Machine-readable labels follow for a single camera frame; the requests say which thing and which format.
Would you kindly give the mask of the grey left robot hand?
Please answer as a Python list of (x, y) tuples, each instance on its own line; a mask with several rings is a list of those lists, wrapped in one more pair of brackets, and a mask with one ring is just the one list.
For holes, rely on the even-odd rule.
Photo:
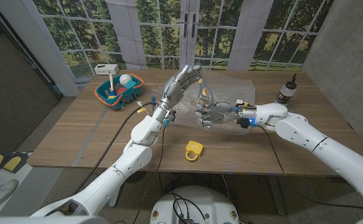
[(200, 65), (185, 65), (165, 83), (161, 99), (154, 109), (153, 118), (162, 123), (167, 113), (180, 102), (184, 92), (200, 78), (202, 78)]

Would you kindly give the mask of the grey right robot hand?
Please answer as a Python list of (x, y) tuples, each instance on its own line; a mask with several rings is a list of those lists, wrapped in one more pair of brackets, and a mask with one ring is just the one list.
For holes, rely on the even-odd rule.
[(200, 100), (196, 104), (197, 123), (204, 128), (209, 128), (213, 124), (232, 122), (236, 119), (235, 111), (232, 111), (232, 108), (234, 106), (226, 101), (216, 101), (214, 105), (208, 107)]

